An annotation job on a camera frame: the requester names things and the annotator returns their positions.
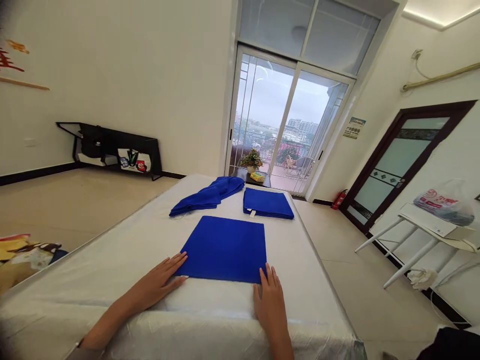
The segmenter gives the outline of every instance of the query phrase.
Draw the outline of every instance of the massage bed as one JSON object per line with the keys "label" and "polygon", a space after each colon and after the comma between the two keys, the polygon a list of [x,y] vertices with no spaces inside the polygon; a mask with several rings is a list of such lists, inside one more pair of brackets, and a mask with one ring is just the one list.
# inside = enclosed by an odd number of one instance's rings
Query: massage bed
{"label": "massage bed", "polygon": [[[201,217],[208,215],[264,224],[267,260],[281,280],[297,360],[366,359],[364,345],[290,194],[262,188],[285,194],[293,220],[244,214],[245,190],[222,200],[215,209],[169,217],[179,200],[213,180],[203,175],[183,178],[109,230],[9,290],[0,299],[2,350],[15,359],[63,359],[113,301],[164,258],[178,253]],[[252,284],[190,277],[165,299],[130,319],[104,357],[269,359],[270,352],[255,319]]]}

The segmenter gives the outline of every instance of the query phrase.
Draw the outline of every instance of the potted plant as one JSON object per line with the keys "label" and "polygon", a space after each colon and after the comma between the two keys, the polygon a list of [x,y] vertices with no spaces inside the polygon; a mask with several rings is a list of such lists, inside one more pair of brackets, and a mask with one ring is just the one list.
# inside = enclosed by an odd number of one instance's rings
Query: potted plant
{"label": "potted plant", "polygon": [[241,158],[240,166],[245,165],[249,174],[254,173],[259,167],[264,165],[257,150],[252,149],[247,155]]}

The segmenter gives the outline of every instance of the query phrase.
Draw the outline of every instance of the door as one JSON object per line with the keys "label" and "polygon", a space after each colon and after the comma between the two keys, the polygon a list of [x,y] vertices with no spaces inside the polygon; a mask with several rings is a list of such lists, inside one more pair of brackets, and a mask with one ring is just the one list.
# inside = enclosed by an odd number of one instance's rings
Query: door
{"label": "door", "polygon": [[225,173],[256,149],[273,188],[305,195],[353,83],[239,46]]}
{"label": "door", "polygon": [[364,234],[475,101],[401,109],[340,206]]}

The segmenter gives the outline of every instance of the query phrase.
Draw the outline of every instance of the folded blue towel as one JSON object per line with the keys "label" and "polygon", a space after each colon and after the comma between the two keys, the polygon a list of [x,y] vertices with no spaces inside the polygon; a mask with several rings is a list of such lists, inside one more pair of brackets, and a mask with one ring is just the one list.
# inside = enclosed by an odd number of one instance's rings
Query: folded blue towel
{"label": "folded blue towel", "polygon": [[181,253],[188,259],[174,275],[260,284],[267,250],[262,223],[202,216]]}
{"label": "folded blue towel", "polygon": [[256,190],[248,187],[243,194],[243,212],[250,214],[252,210],[255,210],[255,215],[259,216],[281,219],[294,218],[294,212],[283,193]]}
{"label": "folded blue towel", "polygon": [[174,217],[192,210],[215,209],[223,199],[239,192],[244,186],[245,182],[239,177],[217,177],[210,186],[180,200],[170,211],[170,216]]}

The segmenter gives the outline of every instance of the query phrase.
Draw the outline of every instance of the fire extinguisher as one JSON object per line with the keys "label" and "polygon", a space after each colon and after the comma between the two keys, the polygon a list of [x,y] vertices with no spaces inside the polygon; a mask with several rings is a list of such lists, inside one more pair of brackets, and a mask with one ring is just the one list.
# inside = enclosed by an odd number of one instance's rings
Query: fire extinguisher
{"label": "fire extinguisher", "polygon": [[338,195],[335,198],[335,201],[333,202],[331,208],[333,210],[337,210],[339,206],[342,204],[344,201],[345,197],[347,196],[347,189],[343,190],[342,192],[339,192]]}

